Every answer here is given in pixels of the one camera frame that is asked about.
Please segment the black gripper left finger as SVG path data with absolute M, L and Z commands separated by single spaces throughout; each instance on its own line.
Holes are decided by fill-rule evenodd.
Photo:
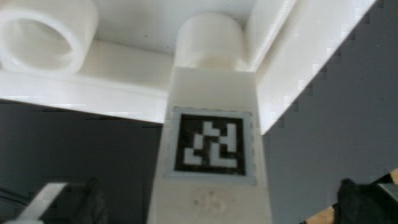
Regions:
M 100 181 L 50 182 L 18 216 L 0 224 L 107 224 Z

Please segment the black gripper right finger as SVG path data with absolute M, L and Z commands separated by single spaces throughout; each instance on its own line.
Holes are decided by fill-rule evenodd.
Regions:
M 334 224 L 398 224 L 398 199 L 382 189 L 393 182 L 358 184 L 342 180 L 338 203 L 334 206 Z

